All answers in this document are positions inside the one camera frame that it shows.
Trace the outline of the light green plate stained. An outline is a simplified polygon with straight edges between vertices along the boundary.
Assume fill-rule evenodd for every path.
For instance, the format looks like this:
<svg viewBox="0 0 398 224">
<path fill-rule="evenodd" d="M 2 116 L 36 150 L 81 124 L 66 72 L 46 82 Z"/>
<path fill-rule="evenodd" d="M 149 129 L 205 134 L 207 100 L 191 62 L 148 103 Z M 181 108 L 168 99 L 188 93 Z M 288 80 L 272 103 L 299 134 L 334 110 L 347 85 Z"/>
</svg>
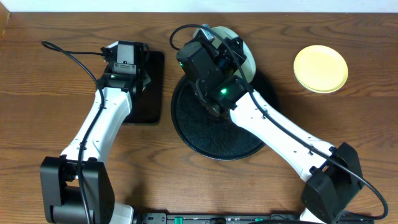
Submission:
<svg viewBox="0 0 398 224">
<path fill-rule="evenodd" d="M 220 35 L 223 38 L 223 40 L 231 47 L 231 49 L 233 50 L 235 56 L 239 61 L 239 64 L 243 70 L 247 82 L 250 83 L 256 74 L 256 63 L 245 41 L 243 41 L 242 38 L 240 38 L 240 36 L 230 28 L 218 26 L 218 27 L 213 27 L 211 29 L 213 32 Z M 233 74 L 241 78 L 242 75 L 240 74 L 239 69 L 234 64 L 228 49 L 225 47 L 222 41 L 220 41 L 220 39 L 215 37 L 213 45 L 214 49 L 210 49 L 209 54 L 213 57 L 214 61 L 219 63 L 219 61 L 223 57 L 230 59 Z"/>
</svg>

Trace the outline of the yellow plate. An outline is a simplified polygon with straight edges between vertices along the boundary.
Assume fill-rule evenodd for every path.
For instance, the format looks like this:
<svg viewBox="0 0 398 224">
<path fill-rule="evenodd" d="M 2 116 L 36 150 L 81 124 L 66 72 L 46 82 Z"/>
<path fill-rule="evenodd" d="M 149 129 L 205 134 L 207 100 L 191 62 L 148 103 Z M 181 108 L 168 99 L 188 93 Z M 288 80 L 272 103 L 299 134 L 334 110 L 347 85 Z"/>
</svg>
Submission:
<svg viewBox="0 0 398 224">
<path fill-rule="evenodd" d="M 333 48 L 311 45 L 295 57 L 294 74 L 298 82 L 315 93 L 333 93 L 348 79 L 348 65 Z"/>
</svg>

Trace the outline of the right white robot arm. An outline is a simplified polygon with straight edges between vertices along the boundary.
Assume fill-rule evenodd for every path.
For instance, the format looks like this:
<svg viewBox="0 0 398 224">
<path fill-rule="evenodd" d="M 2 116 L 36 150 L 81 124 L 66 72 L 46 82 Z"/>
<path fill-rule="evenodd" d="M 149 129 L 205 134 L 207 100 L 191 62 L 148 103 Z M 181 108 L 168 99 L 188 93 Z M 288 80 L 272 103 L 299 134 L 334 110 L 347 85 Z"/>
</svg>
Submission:
<svg viewBox="0 0 398 224">
<path fill-rule="evenodd" d="M 236 160 L 268 146 L 305 182 L 300 219 L 338 223 L 363 188 L 357 152 L 312 136 L 280 113 L 269 79 L 238 37 L 197 37 L 176 54 L 184 71 L 172 98 L 172 121 L 194 151 Z"/>
</svg>

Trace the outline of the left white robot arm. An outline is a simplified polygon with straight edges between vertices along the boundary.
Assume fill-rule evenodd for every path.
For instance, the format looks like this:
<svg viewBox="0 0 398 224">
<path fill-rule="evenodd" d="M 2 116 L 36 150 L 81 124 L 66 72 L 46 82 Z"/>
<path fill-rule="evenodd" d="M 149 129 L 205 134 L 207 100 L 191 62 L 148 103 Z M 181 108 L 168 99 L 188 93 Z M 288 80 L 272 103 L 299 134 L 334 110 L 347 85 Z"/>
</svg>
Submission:
<svg viewBox="0 0 398 224">
<path fill-rule="evenodd" d="M 75 56 L 43 41 L 48 49 L 65 54 L 86 71 L 96 86 L 93 106 L 73 141 L 58 157 L 47 156 L 40 166 L 45 218 L 49 223 L 127 223 L 134 209 L 117 203 L 106 171 L 116 135 L 133 109 L 133 102 L 150 83 L 146 63 L 149 46 L 117 41 L 101 48 L 108 63 L 101 78 Z"/>
</svg>

